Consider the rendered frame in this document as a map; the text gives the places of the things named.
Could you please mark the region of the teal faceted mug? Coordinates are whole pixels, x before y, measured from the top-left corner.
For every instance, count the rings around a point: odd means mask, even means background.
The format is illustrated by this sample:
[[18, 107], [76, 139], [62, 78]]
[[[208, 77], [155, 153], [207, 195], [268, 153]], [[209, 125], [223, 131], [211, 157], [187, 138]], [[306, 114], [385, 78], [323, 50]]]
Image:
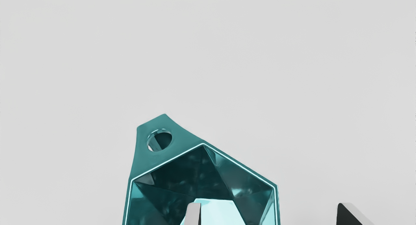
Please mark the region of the teal faceted mug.
[[278, 186], [162, 114], [136, 129], [122, 225], [281, 225]]

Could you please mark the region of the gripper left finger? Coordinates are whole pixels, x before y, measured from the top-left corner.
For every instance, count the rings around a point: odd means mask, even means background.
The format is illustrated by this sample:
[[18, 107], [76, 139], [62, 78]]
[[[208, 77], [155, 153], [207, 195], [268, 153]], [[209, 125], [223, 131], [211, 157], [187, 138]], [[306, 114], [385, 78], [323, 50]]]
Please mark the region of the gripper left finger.
[[202, 205], [200, 203], [189, 203], [186, 209], [183, 225], [201, 225]]

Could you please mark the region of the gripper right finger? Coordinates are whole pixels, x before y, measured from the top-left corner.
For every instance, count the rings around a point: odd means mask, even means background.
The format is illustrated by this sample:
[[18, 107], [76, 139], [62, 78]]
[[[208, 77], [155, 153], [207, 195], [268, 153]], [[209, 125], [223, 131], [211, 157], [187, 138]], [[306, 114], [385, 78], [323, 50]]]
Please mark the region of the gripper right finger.
[[352, 203], [339, 203], [337, 225], [375, 225]]

